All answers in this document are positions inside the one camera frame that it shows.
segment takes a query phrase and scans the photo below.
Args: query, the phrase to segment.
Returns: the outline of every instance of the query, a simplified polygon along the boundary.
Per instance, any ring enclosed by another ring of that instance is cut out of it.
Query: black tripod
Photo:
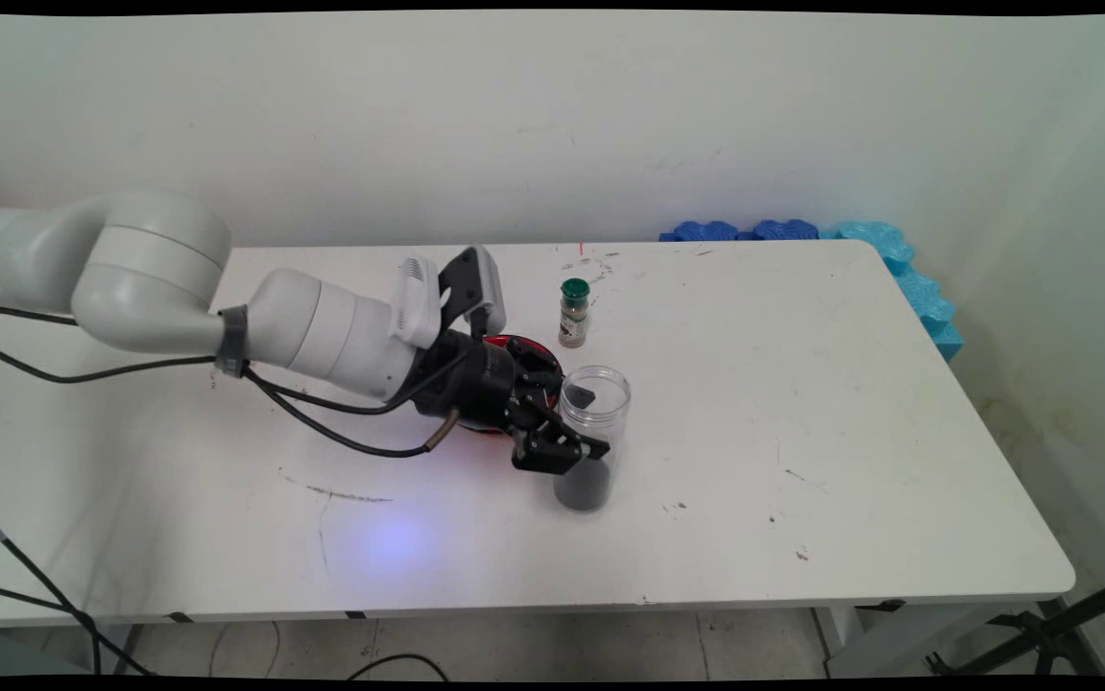
[[[1039,650],[1039,661],[1034,666],[1034,673],[1051,673],[1051,667],[1057,658],[1065,658],[1073,663],[1078,673],[1097,673],[1096,666],[1084,664],[1088,656],[1080,647],[1080,639],[1074,630],[1092,618],[1105,614],[1105,587],[1096,594],[1088,596],[1073,607],[1065,607],[1042,618],[1032,613],[1021,613],[1019,616],[1001,615],[987,624],[997,626],[1010,626],[1021,631],[1017,638],[991,648],[969,663],[950,668],[944,663],[937,652],[926,658],[933,673],[948,674],[974,674],[988,673],[991,670],[1014,660],[1027,652]]]

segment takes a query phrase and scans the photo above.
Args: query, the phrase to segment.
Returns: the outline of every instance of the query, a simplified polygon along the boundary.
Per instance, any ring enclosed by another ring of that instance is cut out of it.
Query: blue foam block
[[[702,240],[737,240],[740,231],[728,222],[683,222],[676,230],[659,233],[659,242],[699,242]]]
[[[940,333],[933,336],[933,342],[937,345],[940,354],[944,355],[944,362],[946,363],[951,360],[957,355],[957,350],[961,350],[961,346],[965,345],[961,334],[957,333],[957,327],[953,326],[953,324],[944,324]]]
[[[886,222],[842,222],[833,228],[833,232],[846,240],[863,240],[872,244],[894,275],[903,275],[912,268],[915,249],[903,240],[903,231]]]
[[[748,233],[740,233],[741,240],[817,240],[815,224],[802,222],[799,219],[789,222],[776,222],[766,219],[755,224]]]
[[[935,336],[948,326],[948,321],[957,310],[951,302],[940,296],[940,284],[937,281],[920,274],[913,266],[907,268],[906,273],[895,276],[894,280],[903,290],[903,294],[906,294],[906,301],[912,304],[915,314],[929,334]]]

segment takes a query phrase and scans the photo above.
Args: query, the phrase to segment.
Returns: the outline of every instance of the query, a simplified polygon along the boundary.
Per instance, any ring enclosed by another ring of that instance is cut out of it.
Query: clear plastic jar
[[[565,475],[552,479],[552,491],[566,507],[592,512],[608,502],[625,437],[630,398],[625,376],[612,367],[580,367],[561,383],[557,411],[565,425],[611,446],[603,458],[581,459]]]

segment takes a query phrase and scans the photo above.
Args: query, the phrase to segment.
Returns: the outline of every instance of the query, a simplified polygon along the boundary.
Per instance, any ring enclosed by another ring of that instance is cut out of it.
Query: spice jar
[[[560,344],[577,348],[587,342],[587,297],[590,284],[586,280],[570,279],[560,284]]]

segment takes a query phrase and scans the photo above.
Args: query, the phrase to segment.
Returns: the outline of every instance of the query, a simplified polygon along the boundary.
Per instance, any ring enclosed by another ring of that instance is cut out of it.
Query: table surface
[[[410,248],[235,250],[213,307],[275,268],[387,299]],[[418,248],[443,264],[459,245]],[[357,454],[211,366],[54,385],[0,363],[0,525],[105,621],[470,609],[1031,600],[1073,569],[884,264],[854,241],[508,244],[509,333],[630,379],[609,503],[561,509],[508,438]],[[558,345],[561,280],[592,324]],[[154,359],[0,316],[0,348],[74,374]],[[274,367],[263,376],[368,404]],[[418,446],[438,420],[316,408]],[[48,596],[0,548],[0,586]],[[64,617],[0,598],[0,626]]]

